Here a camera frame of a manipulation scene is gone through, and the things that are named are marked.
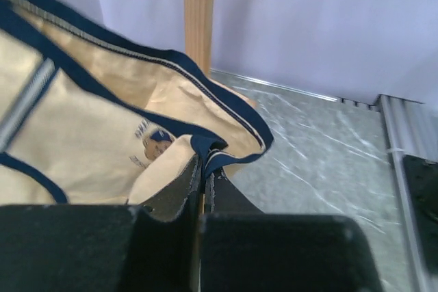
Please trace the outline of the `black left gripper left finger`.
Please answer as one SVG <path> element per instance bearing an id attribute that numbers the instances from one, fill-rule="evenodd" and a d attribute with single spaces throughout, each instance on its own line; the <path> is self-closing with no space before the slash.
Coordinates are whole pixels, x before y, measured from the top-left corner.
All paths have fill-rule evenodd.
<path id="1" fill-rule="evenodd" d="M 183 216 L 193 222 L 198 215 L 198 201 L 201 185 L 202 161 L 194 155 L 173 181 L 148 200 L 136 206 L 129 206 L 131 222 L 143 215 L 158 222 L 177 222 Z"/>

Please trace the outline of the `beige underwear navy trim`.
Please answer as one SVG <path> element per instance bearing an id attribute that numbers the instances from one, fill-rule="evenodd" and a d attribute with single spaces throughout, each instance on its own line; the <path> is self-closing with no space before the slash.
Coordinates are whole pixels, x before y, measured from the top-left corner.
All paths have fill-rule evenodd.
<path id="1" fill-rule="evenodd" d="M 2 204 L 140 204 L 194 155 L 202 184 L 272 142 L 187 55 L 132 43 L 57 0 L 1 0 Z"/>

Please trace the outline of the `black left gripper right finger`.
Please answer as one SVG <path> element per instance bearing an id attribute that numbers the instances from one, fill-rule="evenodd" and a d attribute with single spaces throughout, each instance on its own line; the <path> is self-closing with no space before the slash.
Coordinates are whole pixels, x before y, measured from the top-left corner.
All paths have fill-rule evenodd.
<path id="1" fill-rule="evenodd" d="M 204 213 L 259 215 L 254 205 L 229 179 L 223 168 L 212 172 L 205 181 Z"/>

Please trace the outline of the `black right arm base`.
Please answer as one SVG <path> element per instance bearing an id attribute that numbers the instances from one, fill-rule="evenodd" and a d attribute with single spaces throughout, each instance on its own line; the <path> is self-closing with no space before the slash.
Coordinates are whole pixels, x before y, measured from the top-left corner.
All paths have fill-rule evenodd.
<path id="1" fill-rule="evenodd" d="M 437 235 L 437 162 L 405 155 L 402 163 L 419 229 Z"/>

